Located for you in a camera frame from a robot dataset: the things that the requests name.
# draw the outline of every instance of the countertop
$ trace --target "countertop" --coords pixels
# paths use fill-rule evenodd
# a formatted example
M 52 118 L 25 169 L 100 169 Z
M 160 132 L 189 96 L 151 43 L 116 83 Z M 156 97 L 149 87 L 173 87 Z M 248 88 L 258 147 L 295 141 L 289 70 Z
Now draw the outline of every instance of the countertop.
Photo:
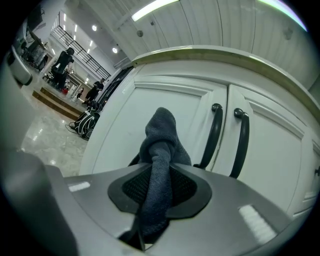
M 256 72 L 294 95 L 320 124 L 320 105 L 301 83 L 270 61 L 246 51 L 214 45 L 186 45 L 164 48 L 139 55 L 132 61 L 132 65 L 137 67 L 142 64 L 174 60 L 222 62 Z

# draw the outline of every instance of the white cabinet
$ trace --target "white cabinet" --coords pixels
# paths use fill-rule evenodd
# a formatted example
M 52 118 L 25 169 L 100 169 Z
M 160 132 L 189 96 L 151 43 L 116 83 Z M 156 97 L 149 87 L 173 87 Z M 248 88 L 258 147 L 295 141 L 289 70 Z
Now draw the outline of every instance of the white cabinet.
M 239 144 L 240 108 L 249 116 L 249 141 L 238 180 L 244 182 L 285 212 L 293 199 L 299 173 L 304 172 L 302 157 L 306 126 L 274 101 L 235 85 L 228 88 L 228 106 L 220 150 L 214 172 L 229 175 Z
M 219 76 L 224 69 L 231 71 L 232 81 L 226 73 Z M 241 73 L 233 78 L 235 72 Z M 315 175 L 320 166 L 320 141 L 314 134 L 318 123 L 290 92 L 276 90 L 276 84 L 256 86 L 265 79 L 244 68 L 217 68 L 210 61 L 138 66 L 119 85 L 101 114 L 85 150 L 80 175 L 127 167 L 139 152 L 145 127 L 159 107 L 172 112 L 182 145 L 192 164 L 199 164 L 214 117 L 218 117 L 212 106 L 220 104 L 221 131 L 206 170 L 225 176 L 234 173 L 237 152 L 245 152 L 239 147 L 243 124 L 243 119 L 235 117 L 239 108 L 248 115 L 249 135 L 237 179 L 290 217 L 305 215 L 320 189 L 320 177 Z
M 307 134 L 308 144 L 304 146 L 305 154 L 301 157 L 304 169 L 300 171 L 294 198 L 288 214 L 293 218 L 307 215 L 317 200 L 320 190 L 320 140 L 311 131 Z
M 118 113 L 108 120 L 111 124 L 105 138 L 100 138 L 103 143 L 93 173 L 127 167 L 139 152 L 146 137 L 145 127 L 159 107 L 173 114 L 177 134 L 191 162 L 200 163 L 215 115 L 212 105 L 218 103 L 224 110 L 227 106 L 225 85 L 169 76 L 135 76 L 121 85 L 112 96 L 118 99 L 117 108 L 108 109 Z M 107 127 L 101 121 L 97 126 L 95 129 L 100 131 Z

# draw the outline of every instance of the white paneled wall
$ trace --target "white paneled wall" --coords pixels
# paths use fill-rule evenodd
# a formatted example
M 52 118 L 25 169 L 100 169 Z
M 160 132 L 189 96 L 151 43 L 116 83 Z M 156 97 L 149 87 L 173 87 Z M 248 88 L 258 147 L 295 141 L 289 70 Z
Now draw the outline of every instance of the white paneled wall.
M 127 56 L 186 45 L 239 49 L 267 59 L 307 89 L 320 72 L 308 33 L 282 12 L 257 0 L 180 0 L 133 22 L 152 0 L 84 0 Z M 143 31 L 143 37 L 137 31 Z

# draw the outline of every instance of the white strip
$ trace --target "white strip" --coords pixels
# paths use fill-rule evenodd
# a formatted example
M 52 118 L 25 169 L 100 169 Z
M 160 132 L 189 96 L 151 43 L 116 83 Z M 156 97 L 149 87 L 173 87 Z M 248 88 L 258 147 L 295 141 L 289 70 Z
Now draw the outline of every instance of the white strip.
M 239 213 L 259 244 L 264 245 L 276 237 L 277 233 L 251 205 L 241 207 Z
M 134 15 L 131 16 L 131 18 L 134 22 L 136 22 L 137 20 L 151 13 L 152 11 L 176 1 L 179 0 L 155 0 L 152 3 L 149 3 L 147 6 L 143 7 L 142 9 L 138 10 Z
M 77 184 L 77 185 L 69 186 L 69 190 L 71 192 L 75 192 L 75 191 L 87 189 L 89 187 L 90 187 L 90 183 L 85 181 L 85 182 L 82 182 L 82 183 Z

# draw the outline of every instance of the cabinet door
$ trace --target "cabinet door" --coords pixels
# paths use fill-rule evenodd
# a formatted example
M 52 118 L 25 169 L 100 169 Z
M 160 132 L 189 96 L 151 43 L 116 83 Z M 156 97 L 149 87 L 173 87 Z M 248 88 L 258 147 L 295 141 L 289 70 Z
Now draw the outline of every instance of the cabinet door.
M 293 199 L 303 149 L 309 143 L 306 126 L 276 102 L 235 85 L 228 88 L 228 106 L 220 150 L 213 171 L 230 175 L 241 129 L 234 116 L 240 108 L 249 116 L 249 141 L 238 180 L 244 182 L 283 211 Z
M 307 215 L 317 200 L 320 190 L 320 176 L 316 170 L 320 168 L 320 140 L 309 130 L 307 133 L 309 143 L 301 161 L 304 169 L 301 170 L 289 214 L 293 218 Z
M 100 131 L 99 141 L 94 143 L 101 145 L 93 173 L 127 167 L 139 152 L 146 137 L 145 127 L 159 107 L 173 114 L 182 145 L 190 155 L 192 164 L 199 164 L 215 115 L 212 105 L 219 103 L 226 109 L 227 87 L 182 77 L 135 76 L 127 84 L 122 84 L 112 97 L 112 104 L 106 105 L 101 116 L 111 123 L 110 128 L 101 134 L 101 127 L 108 126 L 100 118 L 97 123 L 99 127 L 93 131 Z M 116 99 L 122 102 L 117 102 L 117 109 L 113 108 Z M 110 112 L 117 112 L 112 120 L 103 117 Z

